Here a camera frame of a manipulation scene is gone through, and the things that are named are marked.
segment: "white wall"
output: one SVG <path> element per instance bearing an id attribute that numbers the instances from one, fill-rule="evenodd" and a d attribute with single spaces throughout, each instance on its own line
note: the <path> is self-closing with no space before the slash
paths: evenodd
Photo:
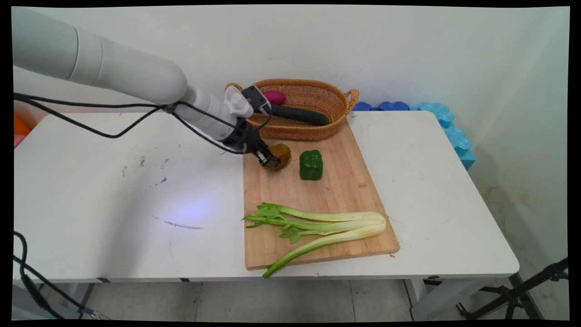
<path id="1" fill-rule="evenodd" d="M 558 17 L 558 30 L 473 149 L 469 170 L 523 279 L 568 256 L 569 9 Z M 545 282 L 531 296 L 546 319 L 569 319 L 569 282 Z"/>
<path id="2" fill-rule="evenodd" d="M 358 88 L 360 100 L 373 105 L 445 103 L 473 142 L 478 160 L 471 176 L 517 253 L 523 277 L 566 255 L 568 8 L 34 10 L 169 58 L 190 83 L 219 98 L 231 81 L 244 86 L 267 78 L 297 78 L 326 81 L 344 91 Z M 18 67 L 14 91 L 70 101 L 137 100 Z M 27 121 L 43 115 L 16 105 Z M 543 285 L 543 293 L 533 294 L 547 318 L 568 317 L 563 287 L 566 282 Z"/>
<path id="3" fill-rule="evenodd" d="M 474 144 L 557 28 L 550 14 L 554 8 L 223 5 L 34 10 L 169 58 L 183 68 L 190 83 L 219 98 L 231 81 L 247 85 L 298 78 L 326 81 L 344 91 L 358 88 L 360 99 L 373 105 L 443 102 Z M 71 101 L 136 100 L 18 67 L 14 89 Z M 34 113 L 42 116 L 37 109 Z"/>

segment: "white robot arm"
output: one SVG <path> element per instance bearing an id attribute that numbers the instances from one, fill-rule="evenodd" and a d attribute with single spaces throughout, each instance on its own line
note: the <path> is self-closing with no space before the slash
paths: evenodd
<path id="1" fill-rule="evenodd" d="M 246 123 L 254 109 L 240 91 L 230 87 L 226 100 L 219 101 L 202 89 L 188 85 L 180 67 L 167 59 L 126 47 L 32 10 L 12 7 L 12 63 L 32 72 L 166 105 L 165 111 L 176 114 L 211 138 L 234 150 L 253 153 L 261 165 L 279 163 L 258 131 L 253 131 L 252 125 Z"/>

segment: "orange object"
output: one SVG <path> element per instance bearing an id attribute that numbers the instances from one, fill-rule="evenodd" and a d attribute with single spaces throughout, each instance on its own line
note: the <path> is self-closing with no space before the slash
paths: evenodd
<path id="1" fill-rule="evenodd" d="M 20 120 L 17 114 L 14 114 L 14 135 L 28 135 L 30 129 Z"/>

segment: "black cable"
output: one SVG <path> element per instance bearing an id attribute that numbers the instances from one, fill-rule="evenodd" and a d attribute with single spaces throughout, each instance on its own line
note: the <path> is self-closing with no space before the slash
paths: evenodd
<path id="1" fill-rule="evenodd" d="M 50 102 L 52 104 L 71 105 L 71 106 L 88 106 L 91 108 L 132 108 L 135 106 L 150 106 L 152 108 L 158 107 L 158 105 L 155 105 L 155 104 L 126 104 L 126 105 L 86 104 L 84 102 L 70 102 L 70 101 L 55 100 L 55 99 L 36 97 L 34 95 L 28 95 L 28 94 L 22 94 L 22 93 L 16 93 L 16 92 L 14 92 L 14 95 L 28 98 L 31 100 L 36 100 L 36 101 Z"/>
<path id="2" fill-rule="evenodd" d="M 19 257 L 12 255 L 12 260 L 16 261 L 16 263 L 18 263 L 24 269 L 30 271 L 34 276 L 36 276 L 43 283 L 48 285 L 51 289 L 54 289 L 57 293 L 62 295 L 67 301 L 73 303 L 77 308 L 79 308 L 81 310 L 85 310 L 84 305 L 80 304 L 77 300 L 73 299 L 67 293 L 63 292 L 60 288 L 56 287 L 53 283 L 51 283 L 48 279 L 46 279 L 44 276 L 42 276 L 38 271 L 36 271 L 31 266 L 29 266 L 27 263 L 22 262 L 22 260 Z"/>
<path id="3" fill-rule="evenodd" d="M 200 133 L 199 131 L 195 130 L 192 126 L 190 126 L 186 121 L 184 121 L 183 119 L 181 119 L 178 115 L 175 114 L 175 112 L 171 113 L 177 120 L 180 121 L 180 123 L 184 124 L 185 127 L 189 128 L 192 132 L 196 133 L 196 135 L 198 135 L 199 137 L 203 138 L 204 140 L 212 143 L 213 145 L 215 145 L 218 148 L 221 148 L 222 150 L 226 151 L 226 152 L 230 152 L 233 154 L 244 154 L 244 152 L 242 151 L 234 151 L 232 149 L 229 148 L 225 148 L 222 145 L 219 145 L 215 142 L 213 142 L 211 139 L 205 137 L 202 133 Z"/>
<path id="4" fill-rule="evenodd" d="M 20 242 L 22 243 L 22 259 L 19 259 L 15 255 L 13 255 L 13 257 L 15 259 L 18 259 L 17 262 L 20 264 L 20 279 L 22 280 L 24 287 L 30 293 L 30 296 L 38 304 L 39 307 L 48 311 L 56 319 L 64 319 L 61 315 L 59 315 L 56 311 L 54 311 L 51 308 L 51 306 L 48 304 L 47 300 L 42 296 L 42 294 L 37 289 L 36 285 L 32 282 L 30 277 L 28 277 L 28 275 L 26 275 L 24 273 L 24 268 L 30 267 L 26 264 L 26 258 L 28 257 L 28 244 L 26 243 L 26 239 L 24 238 L 24 235 L 20 234 L 17 231 L 14 231 L 14 235 L 17 236 L 20 239 Z"/>
<path id="5" fill-rule="evenodd" d="M 266 126 L 266 124 L 268 124 L 270 122 L 271 118 L 272 118 L 272 112 L 269 112 L 268 118 L 266 119 L 266 121 L 264 121 L 264 123 L 262 123 L 262 125 L 260 125 L 256 130 L 260 130 L 262 127 Z"/>
<path id="6" fill-rule="evenodd" d="M 228 127 L 231 127 L 231 128 L 233 128 L 233 129 L 235 129 L 235 130 L 237 130 L 237 131 L 241 131 L 242 133 L 251 133 L 251 131 L 247 131 L 247 130 L 245 130 L 245 129 L 242 129 L 242 128 L 238 127 L 238 126 L 232 125 L 232 124 L 228 123 L 227 121 L 225 121 L 225 120 L 223 120 L 223 119 L 220 119 L 220 118 L 218 118 L 218 117 L 216 117 L 216 116 L 212 115 L 211 113 L 205 112 L 204 110 L 198 109 L 198 108 L 194 107 L 193 105 L 191 105 L 191 104 L 189 104 L 189 103 L 187 103 L 187 102 L 184 102 L 184 101 L 178 101 L 178 102 L 176 102 L 176 104 L 178 104 L 178 105 L 185 105 L 185 106 L 188 106 L 188 107 L 190 107 L 191 109 L 193 109 L 193 110 L 195 110 L 195 111 L 197 111 L 197 112 L 201 113 L 202 115 L 205 115 L 205 116 L 211 117 L 211 118 L 213 118 L 213 119 L 215 119 L 215 120 L 217 120 L 217 121 L 221 122 L 222 124 L 224 124 L 224 125 L 226 125 L 226 126 L 228 126 Z"/>
<path id="7" fill-rule="evenodd" d="M 189 104 L 189 103 L 187 103 L 187 102 L 184 102 L 184 101 L 178 101 L 178 102 L 176 102 L 176 104 L 178 104 L 178 105 L 185 105 L 185 106 L 188 106 L 188 107 L 190 107 L 191 109 L 193 109 L 193 110 L 195 110 L 195 111 L 197 111 L 197 112 L 201 113 L 202 115 L 205 115 L 205 116 L 211 117 L 211 118 L 213 118 L 213 119 L 215 119 L 215 120 L 217 120 L 217 121 L 221 122 L 222 124 L 224 124 L 224 125 L 226 125 L 226 126 L 228 126 L 228 127 L 231 127 L 231 128 L 233 128 L 233 129 L 235 129 L 235 130 L 237 130 L 237 131 L 241 131 L 242 133 L 252 133 L 252 131 L 248 131 L 248 130 L 242 129 L 242 128 L 238 127 L 238 126 L 232 125 L 232 124 L 228 123 L 227 121 L 225 121 L 225 120 L 222 120 L 222 119 L 220 119 L 220 118 L 218 118 L 218 117 L 216 117 L 216 116 L 214 116 L 214 115 L 212 115 L 212 114 L 210 114 L 210 113 L 208 113 L 208 112 L 205 112 L 205 111 L 203 111 L 203 110 L 201 110 L 201 109 L 198 109 L 198 108 L 196 108 L 195 106 L 193 106 L 193 105 L 191 105 L 191 104 Z M 262 125 L 260 125 L 260 127 L 258 127 L 256 130 L 260 130 L 262 127 L 264 127 L 266 124 L 268 124 L 268 123 L 270 122 L 270 119 L 271 119 L 271 118 L 272 118 L 272 113 L 271 113 L 271 112 L 269 112 L 269 113 L 268 113 L 268 118 L 266 119 L 266 121 L 265 121 L 265 122 L 264 122 Z"/>
<path id="8" fill-rule="evenodd" d="M 57 116 L 58 118 L 61 118 L 71 124 L 74 124 L 80 128 L 83 128 L 85 130 L 88 130 L 90 132 L 93 132 L 99 136 L 103 136 L 103 137 L 107 137 L 107 138 L 119 138 L 121 136 L 123 136 L 126 132 L 130 131 L 133 127 L 135 127 L 137 124 L 139 124 L 140 122 L 142 122 L 145 118 L 147 118 L 148 116 L 150 116 L 151 114 L 153 114 L 154 112 L 162 109 L 163 106 L 158 106 L 158 105 L 154 105 L 154 104 L 125 104 L 125 105 L 107 105 L 107 104 L 88 104 L 88 103 L 83 103 L 83 102 L 70 102 L 70 101 L 61 101 L 61 100 L 55 100 L 55 99 L 49 99 L 49 98 L 42 98 L 42 97 L 36 97 L 33 95 L 28 95 L 28 94 L 22 94 L 22 93 L 14 93 L 14 99 L 17 101 L 21 101 L 21 102 L 25 102 L 28 103 L 32 106 L 35 106 L 36 108 L 43 110 L 47 113 L 53 114 L 55 116 Z M 133 124 L 129 125 L 129 127 L 127 127 L 126 129 L 124 129 L 123 131 L 121 131 L 119 134 L 115 134 L 115 135 L 111 135 L 111 134 L 106 134 L 103 133 L 99 130 L 96 130 L 92 127 L 89 127 L 85 124 L 82 124 L 72 118 L 69 118 L 67 116 L 64 116 L 63 114 L 56 112 L 55 110 L 48 108 L 36 101 L 44 101 L 44 102 L 50 102 L 50 103 L 54 103 L 54 104 L 62 104 L 62 105 L 71 105 L 71 106 L 86 106 L 86 107 L 93 107 L 93 108 L 132 108 L 132 107 L 136 107 L 136 106 L 148 106 L 148 107 L 153 107 L 154 109 L 149 111 L 148 113 L 146 113 L 144 116 L 140 117 L 138 120 L 136 120 Z M 222 120 L 210 113 L 207 113 L 203 110 L 200 110 L 198 108 L 196 108 L 195 106 L 184 102 L 184 101 L 178 101 L 176 102 L 176 104 L 183 104 L 205 116 L 211 117 L 223 124 L 225 124 L 228 127 L 231 127 L 235 130 L 241 131 L 243 133 L 253 133 L 254 131 L 248 131 L 246 129 L 242 129 L 238 126 L 232 125 L 228 122 L 226 122 L 225 120 Z M 193 127 L 191 127 L 187 122 L 185 122 L 183 119 L 181 119 L 178 115 L 176 115 L 175 113 L 172 113 L 172 115 L 174 117 L 176 117 L 182 124 L 184 124 L 184 126 L 186 126 L 187 128 L 189 128 L 192 132 L 194 132 L 196 135 L 198 135 L 199 137 L 203 138 L 204 140 L 208 141 L 209 143 L 212 143 L 213 145 L 215 145 L 216 147 L 226 151 L 226 152 L 230 152 L 232 154 L 243 154 L 244 152 L 242 151 L 234 151 L 232 149 L 229 148 L 225 148 L 213 141 L 211 141 L 209 138 L 205 137 L 202 133 L 200 133 L 199 131 L 195 130 Z M 264 123 L 262 123 L 262 125 L 260 125 L 256 131 L 259 131 L 262 127 L 264 127 L 266 124 L 268 124 L 270 122 L 272 118 L 272 113 L 269 112 L 268 113 L 268 118 L 266 119 L 266 121 Z"/>
<path id="9" fill-rule="evenodd" d="M 103 133 L 102 131 L 98 131 L 92 127 L 89 127 L 85 124 L 79 123 L 78 121 L 71 119 L 67 116 L 64 116 L 63 114 L 54 111 L 51 108 L 48 108 L 44 105 L 39 104 L 38 102 L 32 100 L 32 98 L 38 98 L 38 97 L 30 97 L 29 95 L 23 95 L 23 94 L 19 94 L 19 93 L 14 93 L 14 99 L 17 101 L 22 101 L 25 103 L 28 103 L 32 106 L 37 107 L 40 110 L 46 111 L 48 113 L 51 113 L 55 116 L 57 116 L 58 118 L 61 118 L 71 124 L 74 124 L 80 128 L 86 129 L 88 131 L 91 131 L 97 135 L 103 136 L 103 137 L 107 137 L 107 138 L 119 138 L 121 136 L 123 136 L 125 133 L 127 133 L 128 131 L 130 131 L 133 127 L 135 127 L 137 124 L 141 123 L 142 120 L 144 120 L 145 118 L 149 117 L 152 113 L 160 110 L 162 107 L 161 106 L 156 106 L 156 105 L 150 105 L 150 104 L 129 104 L 129 105 L 92 105 L 92 104 L 80 104 L 80 103 L 76 103 L 76 102 L 67 102 L 64 103 L 66 101 L 58 101 L 58 100 L 51 100 L 51 99 L 47 99 L 50 101 L 47 102 L 52 102 L 52 103 L 61 103 L 61 104 L 71 104 L 71 105 L 79 105 L 79 106 L 96 106 L 96 107 L 100 107 L 100 108 L 129 108 L 129 107 L 134 107 L 134 106 L 155 106 L 155 108 L 153 110 L 151 110 L 150 112 L 146 113 L 145 115 L 141 116 L 138 120 L 136 120 L 133 124 L 129 125 L 129 127 L 127 127 L 126 129 L 124 129 L 123 131 L 121 131 L 121 133 L 119 134 L 115 134 L 115 135 L 111 135 L 111 134 L 106 134 Z"/>

